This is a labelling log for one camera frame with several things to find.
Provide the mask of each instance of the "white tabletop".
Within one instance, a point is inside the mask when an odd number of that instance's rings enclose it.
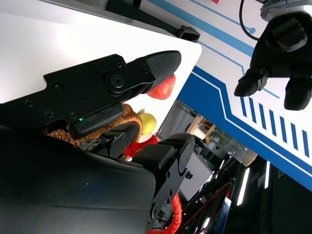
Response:
[[[0,103],[43,90],[45,74],[111,54],[130,62],[159,51],[180,51],[182,62],[168,99],[139,95],[127,102],[157,119],[154,132],[201,53],[196,43],[38,0],[0,0],[0,32]]]

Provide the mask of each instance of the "yellow fruit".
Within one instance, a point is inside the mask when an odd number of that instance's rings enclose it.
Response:
[[[140,116],[143,122],[142,135],[150,134],[156,127],[155,117],[149,113],[142,113],[138,116]]]

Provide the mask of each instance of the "bolt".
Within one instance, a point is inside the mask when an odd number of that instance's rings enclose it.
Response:
[[[62,91],[63,86],[60,82],[55,82],[55,83],[53,83],[53,89],[56,92],[60,92],[60,91]]]
[[[144,65],[144,66],[142,67],[142,70],[143,70],[144,73],[148,73],[148,68],[147,68],[146,65]]]
[[[46,111],[46,112],[44,112],[44,116],[46,118],[52,118],[53,117],[53,112],[52,111]]]
[[[123,66],[123,62],[120,59],[116,59],[115,60],[115,65],[116,65],[116,67],[122,67]]]
[[[25,106],[27,107],[32,107],[33,106],[33,102],[31,100],[25,100],[24,101]]]
[[[115,88],[121,88],[125,84],[124,78],[119,74],[112,74],[109,81]]]
[[[71,120],[75,120],[78,118],[78,112],[75,110],[71,110],[68,112],[67,116],[71,119]]]

